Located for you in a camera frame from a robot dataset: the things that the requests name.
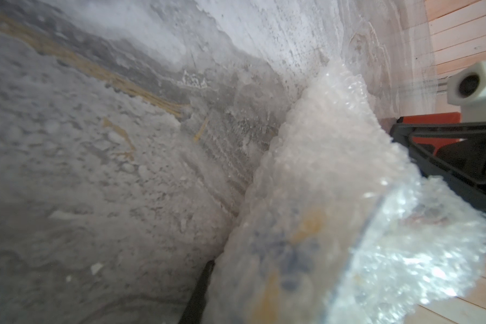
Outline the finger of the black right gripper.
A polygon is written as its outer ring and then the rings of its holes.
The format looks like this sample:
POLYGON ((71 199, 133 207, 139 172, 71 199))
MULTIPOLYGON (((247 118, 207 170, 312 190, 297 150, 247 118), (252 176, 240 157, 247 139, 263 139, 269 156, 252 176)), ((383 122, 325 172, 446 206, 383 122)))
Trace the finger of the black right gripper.
POLYGON ((390 136, 405 146, 424 176, 440 176, 458 196, 486 213, 486 122, 413 126, 394 124, 390 136), (436 156, 416 144, 413 136, 431 136, 417 128, 436 127, 437 135, 460 141, 441 148, 436 156))

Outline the blue yellow patterned bowl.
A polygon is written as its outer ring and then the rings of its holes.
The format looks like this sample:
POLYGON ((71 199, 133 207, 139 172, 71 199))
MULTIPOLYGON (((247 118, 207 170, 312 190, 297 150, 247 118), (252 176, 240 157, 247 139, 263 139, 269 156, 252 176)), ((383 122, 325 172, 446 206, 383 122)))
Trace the blue yellow patterned bowl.
POLYGON ((344 273, 369 219, 322 207, 274 213, 248 239, 244 323, 329 323, 344 273))

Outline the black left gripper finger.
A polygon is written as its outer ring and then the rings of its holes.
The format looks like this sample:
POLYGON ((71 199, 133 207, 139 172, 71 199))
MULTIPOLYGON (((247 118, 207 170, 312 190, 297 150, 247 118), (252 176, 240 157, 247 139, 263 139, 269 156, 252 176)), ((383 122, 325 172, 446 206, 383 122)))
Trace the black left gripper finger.
POLYGON ((178 324, 200 324, 206 305, 206 293, 209 287, 215 261, 210 260, 203 268, 192 295, 184 309, 178 324))

